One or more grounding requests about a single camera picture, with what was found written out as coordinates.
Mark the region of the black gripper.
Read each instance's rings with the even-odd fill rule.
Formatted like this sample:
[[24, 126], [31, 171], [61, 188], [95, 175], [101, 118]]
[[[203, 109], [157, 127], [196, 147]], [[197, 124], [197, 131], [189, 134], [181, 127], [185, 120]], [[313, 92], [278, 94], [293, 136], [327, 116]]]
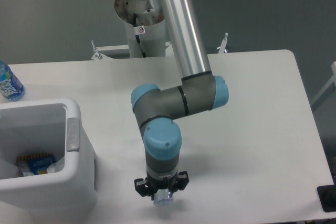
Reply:
[[150, 197], [154, 200], [154, 195], [159, 189], [169, 189], [171, 194], [177, 191], [183, 191], [189, 183], [187, 171], [178, 172], [171, 178], [157, 180], [147, 175], [146, 178], [137, 178], [134, 180], [135, 191], [141, 197]]

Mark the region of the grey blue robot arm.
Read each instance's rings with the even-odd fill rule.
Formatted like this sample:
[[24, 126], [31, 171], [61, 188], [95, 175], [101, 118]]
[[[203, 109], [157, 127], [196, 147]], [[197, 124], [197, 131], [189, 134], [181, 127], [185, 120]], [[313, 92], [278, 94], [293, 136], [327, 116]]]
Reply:
[[146, 177], [134, 181], [135, 190], [155, 205], [167, 204], [189, 182], [188, 173], [178, 170], [182, 136], [175, 120], [224, 106], [228, 87], [212, 74], [191, 0], [115, 0], [114, 8], [125, 24], [130, 56], [164, 56], [169, 37], [181, 75], [177, 87], [142, 84], [131, 93], [146, 160]]

